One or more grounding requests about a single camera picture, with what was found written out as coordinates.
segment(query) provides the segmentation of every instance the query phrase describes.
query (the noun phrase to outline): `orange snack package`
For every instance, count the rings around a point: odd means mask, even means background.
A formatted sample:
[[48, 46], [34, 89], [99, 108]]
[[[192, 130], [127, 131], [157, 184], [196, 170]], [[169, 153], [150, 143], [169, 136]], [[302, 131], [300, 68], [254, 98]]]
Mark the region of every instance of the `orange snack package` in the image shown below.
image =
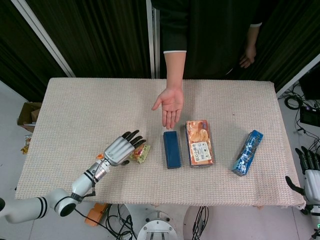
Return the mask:
[[213, 165], [215, 160], [207, 120], [186, 121], [185, 129], [191, 167]]

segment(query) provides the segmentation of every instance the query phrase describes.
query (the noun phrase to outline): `white textured tablecloth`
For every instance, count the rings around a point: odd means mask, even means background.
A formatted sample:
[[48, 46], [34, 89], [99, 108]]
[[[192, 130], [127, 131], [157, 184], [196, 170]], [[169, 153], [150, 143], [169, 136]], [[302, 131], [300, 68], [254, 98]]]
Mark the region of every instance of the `white textured tablecloth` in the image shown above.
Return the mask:
[[[286, 184], [299, 185], [274, 86], [265, 81], [185, 80], [175, 127], [182, 167], [167, 169], [161, 110], [151, 111], [161, 79], [50, 80], [17, 186], [16, 198], [46, 195], [71, 184], [118, 136], [139, 129], [151, 144], [143, 164], [113, 167], [87, 200], [127, 204], [304, 206]], [[185, 122], [209, 123], [215, 164], [189, 165]], [[248, 134], [264, 134], [246, 176], [231, 167]]]

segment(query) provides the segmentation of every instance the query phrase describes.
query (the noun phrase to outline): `small snack package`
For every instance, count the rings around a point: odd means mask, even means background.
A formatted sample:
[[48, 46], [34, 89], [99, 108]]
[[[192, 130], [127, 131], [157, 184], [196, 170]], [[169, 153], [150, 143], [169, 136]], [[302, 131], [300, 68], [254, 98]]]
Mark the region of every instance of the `small snack package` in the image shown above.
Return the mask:
[[29, 150], [29, 145], [30, 145], [30, 142], [31, 142], [31, 138], [32, 138], [32, 134], [29, 134], [29, 135], [25, 135], [24, 136], [24, 147], [21, 148], [21, 152], [23, 155], [27, 154], [28, 153], [28, 150]]
[[215, 160], [207, 120], [186, 121], [185, 130], [191, 167], [213, 165]]
[[264, 135], [256, 130], [253, 130], [247, 139], [244, 146], [233, 165], [232, 172], [238, 176], [244, 176], [248, 173], [249, 167], [254, 159], [255, 152]]
[[147, 155], [149, 153], [151, 146], [148, 144], [142, 144], [141, 146], [137, 147], [133, 153], [129, 156], [130, 160], [135, 160], [138, 163], [142, 164], [145, 162]]

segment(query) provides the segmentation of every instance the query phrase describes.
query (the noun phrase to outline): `label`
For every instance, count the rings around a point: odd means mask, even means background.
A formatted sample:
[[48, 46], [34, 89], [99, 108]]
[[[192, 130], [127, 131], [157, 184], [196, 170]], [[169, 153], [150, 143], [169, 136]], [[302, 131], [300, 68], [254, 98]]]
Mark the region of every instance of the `label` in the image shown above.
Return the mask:
[[192, 153], [196, 163], [211, 160], [211, 155], [207, 142], [192, 143]]

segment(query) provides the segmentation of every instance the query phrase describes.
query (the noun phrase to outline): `white cuff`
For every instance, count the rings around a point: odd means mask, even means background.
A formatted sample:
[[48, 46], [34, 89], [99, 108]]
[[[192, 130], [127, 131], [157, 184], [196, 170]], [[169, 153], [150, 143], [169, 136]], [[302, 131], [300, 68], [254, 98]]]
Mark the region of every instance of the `white cuff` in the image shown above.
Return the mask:
[[173, 51], [163, 51], [164, 54], [168, 53], [186, 53], [186, 50], [173, 50]]
[[261, 25], [262, 25], [262, 22], [258, 24], [250, 24], [250, 28], [257, 28], [257, 27], [260, 27]]

